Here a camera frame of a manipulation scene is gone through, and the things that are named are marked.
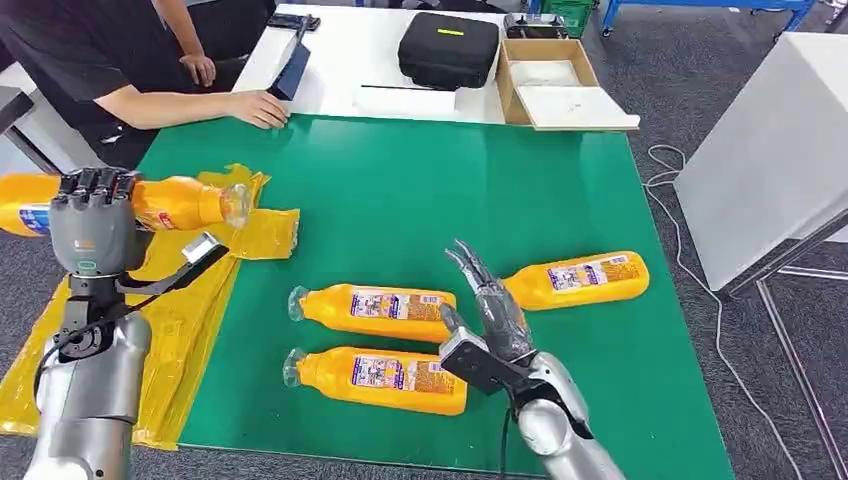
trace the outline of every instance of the white cable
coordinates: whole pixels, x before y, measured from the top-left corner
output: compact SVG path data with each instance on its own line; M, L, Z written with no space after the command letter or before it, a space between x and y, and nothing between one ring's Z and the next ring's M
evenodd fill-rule
M733 377L736 379L736 383L738 383L739 386L742 387L742 391L745 392L745 396L748 397L748 401L751 402L751 405L753 405L754 408L756 408L757 411L760 412L760 415L762 415L763 418L766 419L766 422L768 422L769 427L771 427L772 433L774 433L774 438L777 440L777 443L780 444L780 448L783 449L783 453L786 455L786 458L787 458L787 460L789 460L789 463L792 464L792 468L793 468L793 470L795 470L795 476L798 478L798 480L804 480L804 477L801 475L801 470L798 469L798 464L795 463L795 459L792 457L792 454L789 453L789 449L786 447L786 443L784 443L783 437L780 435L780 432L777 431L777 426L775 426L774 421L772 421L771 417L769 417L769 415L766 413L766 411L763 410L763 408L760 406L760 404L757 403L756 400L754 400L754 396L751 395L751 392L748 390L748 387L745 386L745 382L742 381L742 378L736 372L736 369L733 368L733 365L731 365L730 361L727 360L727 357L724 356L724 352L721 351L721 314L724 311L724 304L709 288L707 288L706 285L704 285L704 283L701 281L700 278L698 278L697 275L692 273L692 271L689 270L689 268L687 268L685 265L683 265L683 261L680 258L682 251L683 251L683 242L682 242L681 235L680 235L680 224L677 223L677 221L671 215L671 212L668 210L668 208L665 206L665 204L663 204L660 201L660 199L657 198L656 195L654 195L654 192L651 191L651 188L653 188L653 187L659 187L661 185L670 185L670 184L674 183L672 180L664 180L664 181L658 182L657 181L658 178L664 177L664 176L672 174L672 173L680 173L680 170L670 166L666 162L664 162L664 161L662 161L662 160L660 160L659 158L656 157L654 152L658 151L658 150L667 150L667 151L671 151L671 152L674 152L674 153L680 155L680 158L682 159L682 165L684 165L684 166L686 165L686 154L683 153L679 148L672 147L671 145L663 145L663 144L654 145L654 146L652 146L651 148L648 149L648 156L651 157L651 160L659 163L660 165L668 168L669 170L662 172L662 173L659 173L657 175L654 175L653 177L648 179L648 181L643 183L642 186L645 187L645 192L652 199L654 199L655 202L657 202L657 204L660 206L660 208L662 208L663 211L665 212L665 214L668 216L668 219L671 220L671 223L674 224L674 231L675 231L675 235L677 236L677 255L675 257L675 259L677 260L677 265L679 265L680 268L682 268L687 274L689 274L689 276L692 277L692 279L695 280L695 282L698 285L700 285L701 288L705 292L707 292L707 295L709 295L713 300L715 300L716 304L718 304L718 312L716 313L716 340L715 340L715 346L716 346L716 351L718 352L718 356L721 358L721 361L724 362L724 364L727 366L727 369L730 370L730 373L733 374Z

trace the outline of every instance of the person's hand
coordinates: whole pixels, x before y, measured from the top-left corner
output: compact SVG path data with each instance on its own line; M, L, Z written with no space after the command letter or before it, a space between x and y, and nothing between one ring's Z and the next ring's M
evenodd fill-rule
M277 98L263 90L231 93L227 114L261 129L280 128L289 112Z
M211 58L202 53L192 53L180 58L180 63L188 69L195 85L212 86L217 72Z

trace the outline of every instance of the robot finger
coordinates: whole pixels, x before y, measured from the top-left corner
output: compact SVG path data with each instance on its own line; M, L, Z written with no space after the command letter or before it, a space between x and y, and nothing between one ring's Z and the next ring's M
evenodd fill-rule
M469 263L468 260L466 260L466 258L461 254L448 248L445 249L445 253L448 257L453 259L454 262L456 262L456 265L459 267L460 271L462 271L462 274L465 275L465 279L468 280L468 284L471 285L471 289L476 294L483 282L482 278L480 278L474 271L474 267L472 267L471 263Z
M483 261L480 260L480 257L477 256L474 250L472 250L467 243L463 242L460 239L455 239L454 242L465 254L468 263L471 264L471 268L474 270L475 274L480 278L482 283L497 283L497 279L489 272L489 269L486 268L486 265L483 264Z

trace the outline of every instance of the plastic bottle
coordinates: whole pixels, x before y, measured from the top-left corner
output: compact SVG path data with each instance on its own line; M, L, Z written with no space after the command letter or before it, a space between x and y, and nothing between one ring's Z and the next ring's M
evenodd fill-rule
M313 354L296 348L283 366L283 380L336 400L439 415L462 413L468 394L468 385L443 370L436 355L353 347Z
M0 229L35 237L49 232L47 211L59 191L59 176L18 174L0 177ZM151 230L193 230L226 221L247 222L247 188L204 185L189 177L139 181L132 196L136 218Z
M439 313L443 302L456 308L453 294L433 290L346 283L312 292L296 287L289 295L289 316L333 330L441 343L450 335Z
M641 295L649 282L648 268L635 252L530 265L503 281L524 310L626 300Z

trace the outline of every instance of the floor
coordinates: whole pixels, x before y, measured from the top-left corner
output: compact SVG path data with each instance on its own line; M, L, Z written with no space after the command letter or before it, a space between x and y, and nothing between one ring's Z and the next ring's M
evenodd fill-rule
M802 27L822 31L830 10L816 5ZM646 150L668 143L692 153L772 46L786 13L748 15L727 9L625 6L609 39L598 36L593 15L584 44L601 84L628 112L642 116L630 137L643 178L658 172ZM678 220L668 187L657 189ZM715 349L716 304L674 264L671 222L654 208L692 343L719 426L739 479L795 478L765 420L748 403ZM49 241L0 233L0 373L5 373L26 339L62 272ZM684 263L697 268L691 240L684 238ZM801 264L848 269L848 245L825 244ZM848 285L780 277L773 293L843 455L848 454ZM772 416L807 479L836 478L818 439L800 390L792 380L779 342L758 297L726 306L722 347L753 396ZM21 478L31 439L0 436L0 478ZM178 453L133 449L134 478L207 479L444 479L487 475L427 471L272 454L183 448Z

